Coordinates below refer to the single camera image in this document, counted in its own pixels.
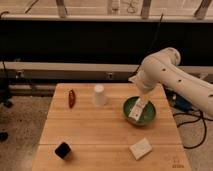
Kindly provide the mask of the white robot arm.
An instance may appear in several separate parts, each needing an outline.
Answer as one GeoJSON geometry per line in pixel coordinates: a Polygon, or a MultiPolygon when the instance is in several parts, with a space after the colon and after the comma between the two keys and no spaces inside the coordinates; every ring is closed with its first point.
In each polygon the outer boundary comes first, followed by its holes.
{"type": "Polygon", "coordinates": [[[161,83],[191,102],[206,114],[213,115],[213,84],[187,74],[178,68],[181,56],[172,47],[145,57],[137,73],[129,80],[143,95],[161,83]]]}

